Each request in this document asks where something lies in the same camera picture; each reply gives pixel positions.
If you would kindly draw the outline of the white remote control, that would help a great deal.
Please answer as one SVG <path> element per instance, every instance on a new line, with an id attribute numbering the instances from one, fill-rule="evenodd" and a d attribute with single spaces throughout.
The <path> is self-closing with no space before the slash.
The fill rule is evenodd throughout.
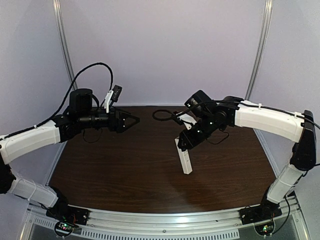
<path id="1" fill-rule="evenodd" d="M 182 167 L 182 171 L 185 175 L 189 175 L 192 173 L 193 168 L 192 168 L 192 164 L 191 164 L 191 160 L 190 160 L 190 156 L 189 156 L 189 152 L 188 150 L 184 150 L 182 151 L 182 149 L 180 149 L 178 147 L 178 143 L 179 143 L 179 138 L 175 138 L 175 145 L 176 145 L 176 149 L 178 152 L 178 156 L 180 159 L 180 164 Z"/>

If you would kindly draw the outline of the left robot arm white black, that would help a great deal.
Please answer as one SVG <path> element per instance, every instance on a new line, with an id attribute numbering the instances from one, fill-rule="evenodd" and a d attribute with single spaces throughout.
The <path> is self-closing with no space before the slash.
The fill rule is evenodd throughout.
<path id="1" fill-rule="evenodd" d="M 53 208 L 61 201 L 56 190 L 32 180 L 15 175 L 10 163 L 25 154 L 48 145 L 55 145 L 71 140 L 86 129 L 123 133 L 140 122 L 140 118 L 113 106 L 118 101 L 122 87 L 116 85 L 109 90 L 103 105 L 93 106 L 98 102 L 93 91 L 88 88 L 74 90 L 69 95 L 69 105 L 59 115 L 48 122 L 33 126 L 18 134 L 3 135 L 0 138 L 0 192 L 10 193 L 27 200 L 32 200 Z"/>

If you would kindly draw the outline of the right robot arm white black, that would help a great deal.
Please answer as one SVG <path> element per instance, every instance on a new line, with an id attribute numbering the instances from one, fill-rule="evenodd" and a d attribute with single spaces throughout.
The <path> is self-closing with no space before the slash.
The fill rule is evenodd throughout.
<path id="1" fill-rule="evenodd" d="M 203 90 L 194 93 L 185 106 L 192 116 L 187 111 L 175 115 L 177 121 L 185 125 L 175 140 L 181 157 L 187 157 L 189 150 L 207 140 L 214 131 L 224 131 L 227 127 L 261 130 L 294 143 L 291 158 L 265 192 L 262 207 L 276 207 L 300 178 L 316 166 L 317 125 L 309 110 L 288 112 L 234 96 L 215 101 Z"/>

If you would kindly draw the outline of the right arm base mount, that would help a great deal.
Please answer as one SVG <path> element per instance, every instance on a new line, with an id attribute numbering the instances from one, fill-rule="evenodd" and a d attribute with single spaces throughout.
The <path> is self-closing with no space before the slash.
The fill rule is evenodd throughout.
<path id="1" fill-rule="evenodd" d="M 279 206 L 271 209 L 268 206 L 246 206 L 239 210 L 242 225 L 253 224 L 255 232 L 261 237 L 271 236 L 275 229 L 275 217 L 282 215 Z"/>

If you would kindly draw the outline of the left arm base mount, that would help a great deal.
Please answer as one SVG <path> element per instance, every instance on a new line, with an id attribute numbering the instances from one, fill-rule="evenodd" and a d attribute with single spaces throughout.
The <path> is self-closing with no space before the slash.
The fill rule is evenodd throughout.
<path id="1" fill-rule="evenodd" d="M 53 230 L 60 238 L 70 236 L 75 230 L 79 230 L 81 226 L 85 226 L 89 219 L 90 211 L 85 208 L 74 207 L 67 205 L 62 209 L 57 207 L 42 206 L 46 210 L 46 216 L 57 220 L 54 224 Z"/>

